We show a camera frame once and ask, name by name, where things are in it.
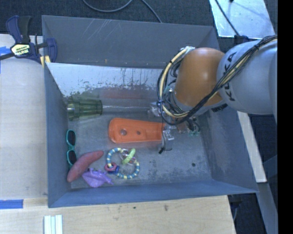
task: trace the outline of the purple plush toy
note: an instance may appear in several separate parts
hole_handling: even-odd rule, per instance
[[[83,173],[82,177],[89,186],[94,188],[102,186],[104,183],[113,184],[112,179],[106,176],[106,173],[100,170],[94,171],[93,168],[88,168],[88,170]]]

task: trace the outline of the black wire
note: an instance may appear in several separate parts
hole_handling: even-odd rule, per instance
[[[230,24],[231,28],[234,30],[234,32],[235,32],[238,36],[240,36],[239,32],[235,29],[235,27],[233,26],[233,24],[229,21],[229,19],[228,19],[228,17],[226,16],[224,10],[223,10],[222,7],[220,6],[218,0],[215,0],[215,2],[217,3],[217,5],[218,5],[218,7],[219,7],[219,9],[220,9],[220,11],[221,11],[221,13],[223,13],[224,17],[226,18],[226,20],[227,20],[228,23]]]
[[[99,12],[105,12],[105,13],[112,13],[112,12],[117,12],[120,11],[122,9],[124,9],[125,7],[127,7],[133,0],[129,0],[129,2],[127,2],[124,6],[118,8],[118,9],[114,9],[114,10],[101,10],[98,8],[95,8],[93,6],[91,6],[89,3],[86,2],[86,0],[82,0],[89,8],[99,11]],[[157,20],[162,23],[162,20],[159,18],[159,16],[156,14],[156,12],[152,9],[152,7],[145,1],[145,0],[141,0],[148,8],[149,10],[155,15],[155,17],[157,18]]]

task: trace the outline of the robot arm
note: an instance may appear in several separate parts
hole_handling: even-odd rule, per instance
[[[242,43],[226,54],[186,47],[158,80],[158,107],[169,125],[226,105],[276,119],[277,36]]]

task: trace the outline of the teal sunglasses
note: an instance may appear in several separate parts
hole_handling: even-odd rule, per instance
[[[66,132],[66,143],[68,145],[68,150],[66,152],[66,160],[71,168],[77,161],[77,155],[75,152],[76,145],[76,133],[73,130],[67,130]]]

